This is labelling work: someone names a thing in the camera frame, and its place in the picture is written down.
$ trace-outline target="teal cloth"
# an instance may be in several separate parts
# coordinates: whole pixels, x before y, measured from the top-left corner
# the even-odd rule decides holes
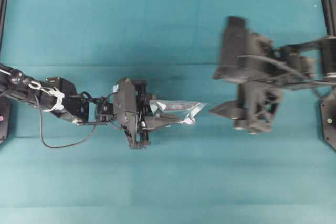
[[[151,133],[145,151],[112,127],[50,150],[37,111],[14,103],[0,146],[1,223],[334,223],[336,152],[311,91],[285,91],[270,133],[235,131],[207,112],[236,97],[235,85],[211,79],[229,15],[275,45],[326,35],[321,0],[8,0],[2,63],[94,96],[130,77],[160,99],[209,106],[195,126]],[[49,144],[90,130],[44,113]]]

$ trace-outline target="motion-blurred robotic arm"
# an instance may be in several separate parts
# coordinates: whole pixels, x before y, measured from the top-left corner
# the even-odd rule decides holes
[[[335,92],[319,95],[316,87],[336,85],[336,38],[326,37],[303,44],[272,47],[272,41],[245,27],[245,20],[230,17],[222,40],[220,64],[213,79],[238,84],[238,97],[210,112],[234,120],[236,129],[250,133],[271,131],[282,99],[282,89],[312,88],[321,99],[321,115],[325,140],[336,148],[336,124],[332,122],[336,109]],[[323,66],[322,80],[313,79],[314,61],[301,56],[308,50],[319,50]],[[332,127],[332,136],[326,134]]]

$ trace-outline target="robotic arm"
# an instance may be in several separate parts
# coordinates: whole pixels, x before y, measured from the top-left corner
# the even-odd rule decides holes
[[[315,49],[320,52],[323,80],[313,79],[313,60],[301,56],[302,52]],[[271,40],[246,29],[244,19],[230,17],[213,79],[238,84],[238,97],[210,112],[232,119],[236,129],[252,134],[269,132],[281,103],[282,89],[311,88],[321,99],[324,139],[336,149],[335,56],[335,37],[274,48]],[[332,86],[330,95],[322,97],[315,89],[320,86]]]
[[[38,81],[20,70],[0,65],[0,113],[8,114],[3,121],[0,116],[0,133],[5,133],[2,140],[8,135],[11,107],[8,98],[28,103],[78,126],[93,125],[95,129],[97,125],[118,122],[132,149],[149,146],[149,133],[161,127],[175,123],[194,124],[195,115],[205,106],[198,102],[174,101],[175,107],[170,109],[168,101],[155,100],[155,95],[146,92],[146,86],[146,81],[124,78],[113,86],[113,92],[107,97],[93,98],[88,92],[77,93],[75,85],[61,77]],[[88,120],[91,103],[96,105],[94,122]],[[184,119],[169,113],[179,111],[186,112]]]

